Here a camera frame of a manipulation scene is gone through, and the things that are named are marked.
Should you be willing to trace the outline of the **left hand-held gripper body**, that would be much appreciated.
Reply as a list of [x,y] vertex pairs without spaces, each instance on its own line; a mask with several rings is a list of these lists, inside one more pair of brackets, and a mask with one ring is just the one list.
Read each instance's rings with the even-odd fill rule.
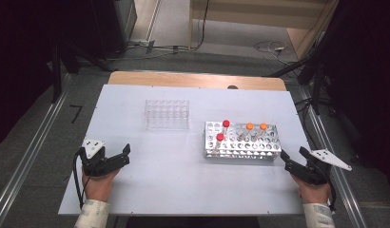
[[84,140],[78,150],[78,156],[81,159],[84,173],[90,177],[105,176],[116,167],[105,156],[106,148],[103,141]]

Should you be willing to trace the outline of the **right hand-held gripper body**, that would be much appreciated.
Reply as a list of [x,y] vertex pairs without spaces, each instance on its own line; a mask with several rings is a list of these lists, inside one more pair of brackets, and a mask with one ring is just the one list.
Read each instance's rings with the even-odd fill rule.
[[329,183],[330,171],[333,166],[351,171],[352,166],[342,161],[328,149],[312,150],[313,161],[306,160],[306,165],[299,165],[299,171],[294,176],[314,185]]

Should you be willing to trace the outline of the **metal tube rack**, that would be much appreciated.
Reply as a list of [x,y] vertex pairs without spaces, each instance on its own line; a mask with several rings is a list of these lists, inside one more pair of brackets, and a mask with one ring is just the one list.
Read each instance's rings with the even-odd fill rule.
[[222,133],[223,122],[205,122],[204,146],[205,158],[256,160],[273,162],[281,155],[282,146],[277,126],[267,123],[267,129],[261,137],[253,141],[254,135],[258,132],[260,123],[254,123],[244,141],[239,137],[245,130],[247,123],[232,123],[227,130],[224,140],[219,149],[215,149],[216,135]]

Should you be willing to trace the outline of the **orange-capped test tube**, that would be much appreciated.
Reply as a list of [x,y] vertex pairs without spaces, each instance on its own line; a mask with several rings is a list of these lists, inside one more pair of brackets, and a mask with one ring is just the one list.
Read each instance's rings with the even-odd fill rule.
[[258,132],[253,137],[253,141],[255,142],[256,140],[258,140],[261,137],[261,135],[264,134],[266,129],[267,129],[267,124],[261,123]]
[[254,128],[254,124],[253,123],[247,123],[245,125],[245,130],[244,132],[240,135],[239,137],[239,140],[240,141],[244,141],[245,138],[247,137],[247,135],[250,133],[250,131]]

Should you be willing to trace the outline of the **clear acrylic tube rack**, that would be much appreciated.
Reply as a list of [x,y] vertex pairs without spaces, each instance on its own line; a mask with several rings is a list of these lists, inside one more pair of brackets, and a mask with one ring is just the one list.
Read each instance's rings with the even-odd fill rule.
[[147,129],[189,129],[189,101],[146,100],[145,117]]

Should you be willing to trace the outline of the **person's right hand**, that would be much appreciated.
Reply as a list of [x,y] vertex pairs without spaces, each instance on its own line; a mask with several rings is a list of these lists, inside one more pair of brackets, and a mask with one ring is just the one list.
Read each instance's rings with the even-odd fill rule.
[[309,184],[292,175],[292,179],[299,185],[299,195],[303,203],[327,203],[331,193],[328,183],[322,185]]

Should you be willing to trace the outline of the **person's left hand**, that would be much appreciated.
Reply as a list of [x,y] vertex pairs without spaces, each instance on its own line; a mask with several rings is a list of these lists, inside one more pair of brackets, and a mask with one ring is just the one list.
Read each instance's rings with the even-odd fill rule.
[[83,174],[82,183],[85,186],[86,198],[88,200],[108,202],[113,180],[119,172],[120,170],[115,170],[101,177],[89,177],[86,174]]

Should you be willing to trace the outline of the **black metal stand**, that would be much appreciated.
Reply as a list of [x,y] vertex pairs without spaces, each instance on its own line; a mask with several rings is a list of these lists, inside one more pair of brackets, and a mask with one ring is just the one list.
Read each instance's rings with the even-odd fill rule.
[[62,81],[61,81],[61,64],[64,64],[68,72],[78,73],[80,65],[76,59],[77,56],[81,56],[88,60],[90,63],[99,67],[100,69],[113,72],[113,69],[104,63],[101,63],[97,58],[90,55],[83,49],[75,46],[68,41],[58,41],[52,46],[52,78],[53,78],[53,97],[52,103],[57,102],[62,94]]
[[309,103],[316,115],[320,114],[319,104],[323,103],[320,98],[320,90],[323,83],[323,64],[322,64],[322,51],[319,48],[315,48],[310,54],[302,58],[300,61],[285,66],[283,69],[278,70],[270,74],[272,78],[279,78],[284,74],[302,67],[302,72],[297,77],[297,81],[300,86],[306,86],[311,80],[314,80],[312,97]]

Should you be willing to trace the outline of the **wooden table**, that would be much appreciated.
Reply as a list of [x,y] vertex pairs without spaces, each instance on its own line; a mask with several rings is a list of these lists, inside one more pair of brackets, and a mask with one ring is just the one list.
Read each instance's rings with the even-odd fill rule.
[[280,78],[230,76],[203,73],[176,73],[153,71],[115,71],[109,76],[110,85],[174,86],[227,88],[230,85],[243,90],[286,91]]

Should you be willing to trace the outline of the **dark curtain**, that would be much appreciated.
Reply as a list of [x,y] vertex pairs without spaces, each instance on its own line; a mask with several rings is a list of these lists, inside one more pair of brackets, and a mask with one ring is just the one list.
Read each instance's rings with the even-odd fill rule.
[[0,0],[0,143],[53,84],[51,49],[83,0]]
[[327,34],[329,93],[355,129],[355,151],[390,184],[390,0],[340,0]]

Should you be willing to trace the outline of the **dark cabinet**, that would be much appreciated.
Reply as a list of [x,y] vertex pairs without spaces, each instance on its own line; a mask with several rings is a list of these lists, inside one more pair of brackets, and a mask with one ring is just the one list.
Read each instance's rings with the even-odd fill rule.
[[134,0],[90,0],[105,57],[126,50],[137,21]]

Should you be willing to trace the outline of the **beige wooden shelf unit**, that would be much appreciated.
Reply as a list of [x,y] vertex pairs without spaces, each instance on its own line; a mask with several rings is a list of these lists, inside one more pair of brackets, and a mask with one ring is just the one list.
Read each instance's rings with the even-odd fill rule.
[[299,59],[307,56],[327,30],[340,0],[190,0],[187,47],[192,44],[192,22],[202,19],[195,11],[208,7],[211,21],[286,28]]

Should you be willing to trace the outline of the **metal floor rail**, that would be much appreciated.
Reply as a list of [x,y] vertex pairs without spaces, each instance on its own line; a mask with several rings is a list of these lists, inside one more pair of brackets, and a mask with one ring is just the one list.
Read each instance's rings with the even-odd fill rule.
[[[298,92],[301,95],[301,100],[296,104],[296,107],[300,111],[302,127],[307,135],[308,142],[313,149],[326,148],[340,158],[341,151],[337,150],[330,140],[329,131],[324,125],[322,114],[316,115],[309,103],[312,95],[308,88],[300,86]],[[336,188],[337,200],[342,203],[353,228],[368,228],[368,223],[346,174],[347,171],[339,167],[334,167],[331,171],[331,180]]]
[[29,141],[29,146],[19,156],[20,161],[11,173],[9,180],[0,193],[0,227],[5,221],[12,204],[14,203],[23,182],[25,181],[32,165],[39,154],[42,144],[46,139],[54,120],[56,119],[62,104],[68,95],[70,85],[73,82],[73,75],[67,73],[61,82],[64,90],[59,97],[45,108],[45,116],[38,119],[39,126],[34,130],[34,135]]

